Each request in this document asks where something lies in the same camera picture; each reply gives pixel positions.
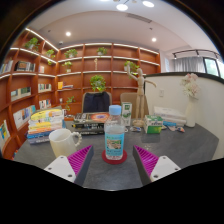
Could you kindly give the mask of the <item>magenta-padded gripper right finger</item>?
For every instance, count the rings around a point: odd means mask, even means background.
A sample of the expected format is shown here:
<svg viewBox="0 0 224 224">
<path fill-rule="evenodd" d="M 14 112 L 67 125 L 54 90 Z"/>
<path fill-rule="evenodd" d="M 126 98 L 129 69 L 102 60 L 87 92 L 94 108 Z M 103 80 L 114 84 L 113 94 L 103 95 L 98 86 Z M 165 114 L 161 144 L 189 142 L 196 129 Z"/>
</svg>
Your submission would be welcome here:
<svg viewBox="0 0 224 224">
<path fill-rule="evenodd" d="M 159 180 L 180 170 L 167 156 L 156 156 L 140 146 L 133 146 L 133 156 L 143 185 Z"/>
</svg>

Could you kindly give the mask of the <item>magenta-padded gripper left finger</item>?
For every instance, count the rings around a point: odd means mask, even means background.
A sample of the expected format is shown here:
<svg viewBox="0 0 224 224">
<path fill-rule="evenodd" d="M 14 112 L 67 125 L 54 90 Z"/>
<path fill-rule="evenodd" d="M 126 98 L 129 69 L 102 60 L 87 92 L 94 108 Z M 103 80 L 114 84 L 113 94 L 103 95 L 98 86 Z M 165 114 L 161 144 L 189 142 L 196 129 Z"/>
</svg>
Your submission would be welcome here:
<svg viewBox="0 0 224 224">
<path fill-rule="evenodd" d="M 68 157 L 60 155 L 45 168 L 45 171 L 82 186 L 93 155 L 94 148 L 89 145 Z"/>
</svg>

